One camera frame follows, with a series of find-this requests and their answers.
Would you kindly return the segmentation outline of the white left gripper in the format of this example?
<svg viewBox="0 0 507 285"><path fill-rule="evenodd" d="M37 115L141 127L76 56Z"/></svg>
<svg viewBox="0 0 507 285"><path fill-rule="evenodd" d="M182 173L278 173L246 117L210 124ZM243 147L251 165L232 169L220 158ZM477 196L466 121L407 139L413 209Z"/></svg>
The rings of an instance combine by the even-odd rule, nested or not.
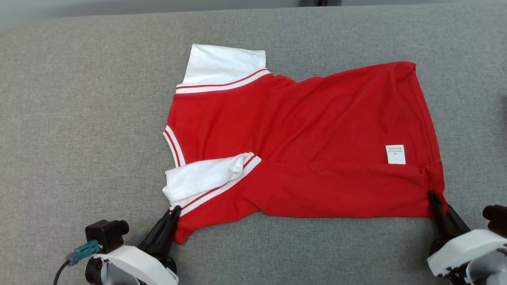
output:
<svg viewBox="0 0 507 285"><path fill-rule="evenodd" d="M141 241L138 248L123 245L87 261L85 278L91 285L177 285L178 276L159 260L168 258L179 225L182 207L168 211ZM144 251L151 251L153 256Z"/></svg>

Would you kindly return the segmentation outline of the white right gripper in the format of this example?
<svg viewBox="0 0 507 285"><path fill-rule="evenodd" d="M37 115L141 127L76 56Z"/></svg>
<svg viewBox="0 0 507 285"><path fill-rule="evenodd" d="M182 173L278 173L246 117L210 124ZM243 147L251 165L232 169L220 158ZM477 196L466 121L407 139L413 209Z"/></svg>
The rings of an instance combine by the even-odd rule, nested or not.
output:
<svg viewBox="0 0 507 285"><path fill-rule="evenodd" d="M506 238L486 229L470 231L451 204L446 215L434 191L428 199L438 239L453 238L427 259L432 274L452 284L506 284Z"/></svg>

